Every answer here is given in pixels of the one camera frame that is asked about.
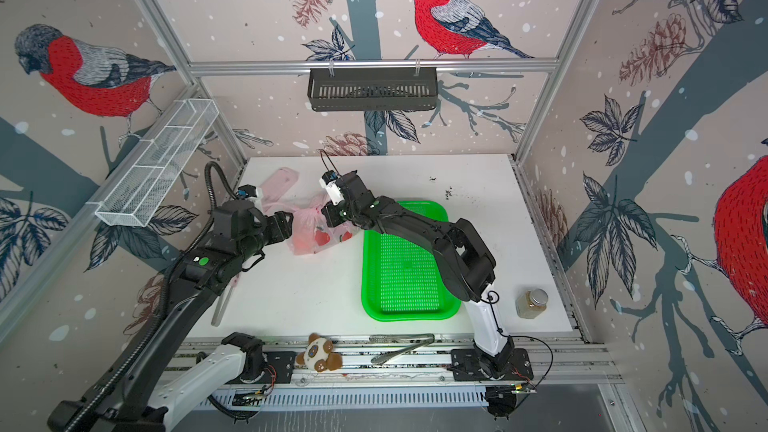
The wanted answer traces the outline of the black hanging wall basket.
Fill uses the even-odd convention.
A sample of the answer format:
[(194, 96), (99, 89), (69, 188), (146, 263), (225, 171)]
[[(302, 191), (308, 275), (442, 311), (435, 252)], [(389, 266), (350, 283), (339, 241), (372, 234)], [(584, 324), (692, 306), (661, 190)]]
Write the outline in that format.
[(428, 111), (438, 103), (435, 68), (312, 70), (307, 97), (315, 112)]

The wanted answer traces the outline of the aluminium horizontal frame bar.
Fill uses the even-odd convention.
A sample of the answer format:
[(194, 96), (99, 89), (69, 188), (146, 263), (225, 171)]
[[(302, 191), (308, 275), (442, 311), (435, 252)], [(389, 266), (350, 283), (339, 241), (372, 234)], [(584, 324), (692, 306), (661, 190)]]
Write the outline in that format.
[(311, 70), (405, 68), (412, 72), (434, 68), (437, 72), (536, 72), (553, 73), (560, 66), (556, 58), (415, 59), (357, 61), (223, 61), (191, 62), (188, 71), (195, 77), (302, 75)]

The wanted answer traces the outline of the metal tongs on rail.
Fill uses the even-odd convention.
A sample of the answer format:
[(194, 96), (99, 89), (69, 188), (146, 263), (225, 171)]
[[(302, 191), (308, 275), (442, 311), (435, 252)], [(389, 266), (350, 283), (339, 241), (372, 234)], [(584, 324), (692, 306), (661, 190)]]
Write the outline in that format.
[(371, 358), (372, 365), (383, 365), (387, 362), (418, 348), (431, 345), (435, 342), (435, 335), (424, 334), (377, 334), (369, 337), (371, 344), (400, 344), (401, 348), (389, 352), (380, 353)]

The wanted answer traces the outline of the pink plastic bag with fruit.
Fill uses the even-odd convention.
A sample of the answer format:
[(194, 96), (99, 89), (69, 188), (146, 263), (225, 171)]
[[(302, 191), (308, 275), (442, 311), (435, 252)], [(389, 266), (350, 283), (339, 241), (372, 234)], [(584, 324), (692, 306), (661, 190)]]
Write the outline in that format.
[(310, 202), (301, 206), (283, 199), (298, 182), (299, 173), (290, 168), (280, 168), (257, 187), (261, 210), (266, 215), (278, 211), (293, 215), (292, 235), (288, 244), (294, 255), (320, 253), (354, 237), (360, 229), (349, 222), (331, 226), (322, 213), (330, 201), (325, 191), (316, 194)]

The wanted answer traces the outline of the green plastic basket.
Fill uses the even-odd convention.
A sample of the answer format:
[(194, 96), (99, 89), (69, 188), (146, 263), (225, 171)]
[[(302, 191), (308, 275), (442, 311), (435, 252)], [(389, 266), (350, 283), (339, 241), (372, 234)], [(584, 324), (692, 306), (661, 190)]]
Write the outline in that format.
[(364, 233), (361, 303), (379, 322), (447, 320), (461, 305), (430, 252), (375, 231)]

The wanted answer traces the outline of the panda plush toy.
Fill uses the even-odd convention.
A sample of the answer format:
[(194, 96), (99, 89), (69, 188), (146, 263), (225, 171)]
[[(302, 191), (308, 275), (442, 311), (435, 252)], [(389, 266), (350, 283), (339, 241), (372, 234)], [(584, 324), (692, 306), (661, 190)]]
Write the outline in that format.
[(297, 355), (296, 363), (308, 370), (322, 373), (339, 370), (343, 366), (343, 358), (335, 351), (329, 338), (312, 333), (306, 348)]

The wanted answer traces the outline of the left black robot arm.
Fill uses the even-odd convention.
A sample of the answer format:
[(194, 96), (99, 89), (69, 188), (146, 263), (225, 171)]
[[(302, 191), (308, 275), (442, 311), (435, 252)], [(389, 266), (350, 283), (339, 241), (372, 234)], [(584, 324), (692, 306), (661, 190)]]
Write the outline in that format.
[(52, 431), (168, 431), (172, 408), (153, 405), (155, 387), (183, 340), (251, 257), (288, 240), (293, 215), (264, 215), (249, 200), (213, 209), (203, 234), (166, 273), (152, 320), (83, 396), (60, 402)]

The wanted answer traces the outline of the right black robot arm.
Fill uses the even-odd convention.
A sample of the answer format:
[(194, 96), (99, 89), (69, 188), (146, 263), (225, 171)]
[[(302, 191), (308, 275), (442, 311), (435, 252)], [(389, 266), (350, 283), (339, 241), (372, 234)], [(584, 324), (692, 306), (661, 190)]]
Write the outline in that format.
[(376, 196), (355, 171), (327, 171), (320, 184), (330, 197), (322, 208), (329, 225), (349, 222), (404, 239), (433, 256), (443, 285), (466, 306), (479, 365), (488, 376), (501, 376), (511, 364), (515, 345), (501, 331), (491, 305), (496, 260), (473, 224), (466, 219), (433, 220), (390, 197)]

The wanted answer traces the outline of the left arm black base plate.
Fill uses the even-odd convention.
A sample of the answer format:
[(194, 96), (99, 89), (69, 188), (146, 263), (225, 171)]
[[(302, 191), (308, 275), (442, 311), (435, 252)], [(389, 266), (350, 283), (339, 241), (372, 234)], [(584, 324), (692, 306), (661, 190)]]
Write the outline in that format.
[(257, 384), (289, 384), (296, 365), (297, 354), (292, 351), (267, 351), (256, 359), (252, 380)]

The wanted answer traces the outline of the small glass jar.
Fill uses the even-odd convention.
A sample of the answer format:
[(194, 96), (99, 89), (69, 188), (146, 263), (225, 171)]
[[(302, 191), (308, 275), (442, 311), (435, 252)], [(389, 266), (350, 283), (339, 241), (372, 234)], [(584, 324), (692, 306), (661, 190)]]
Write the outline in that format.
[(541, 288), (526, 290), (516, 299), (517, 315), (521, 319), (535, 319), (546, 310), (548, 302), (549, 296), (545, 290)]

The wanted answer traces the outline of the pink handled utensil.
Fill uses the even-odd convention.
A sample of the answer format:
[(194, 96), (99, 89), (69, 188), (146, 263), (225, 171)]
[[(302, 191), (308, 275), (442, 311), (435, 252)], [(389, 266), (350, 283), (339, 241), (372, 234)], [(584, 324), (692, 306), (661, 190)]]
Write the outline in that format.
[(225, 290), (223, 291), (222, 295), (217, 299), (214, 312), (211, 318), (211, 325), (213, 327), (219, 327), (223, 317), (225, 315), (226, 309), (228, 307), (228, 304), (231, 300), (231, 297), (233, 295), (234, 289), (238, 285), (240, 279), (240, 274), (237, 274), (226, 286)]

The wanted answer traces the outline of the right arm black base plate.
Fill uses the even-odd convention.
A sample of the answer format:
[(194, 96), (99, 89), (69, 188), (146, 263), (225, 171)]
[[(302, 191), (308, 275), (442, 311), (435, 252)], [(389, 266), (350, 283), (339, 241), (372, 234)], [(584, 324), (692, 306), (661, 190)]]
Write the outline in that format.
[(523, 381), (534, 374), (528, 352), (515, 348), (506, 359), (495, 360), (479, 349), (453, 349), (447, 370), (457, 382)]

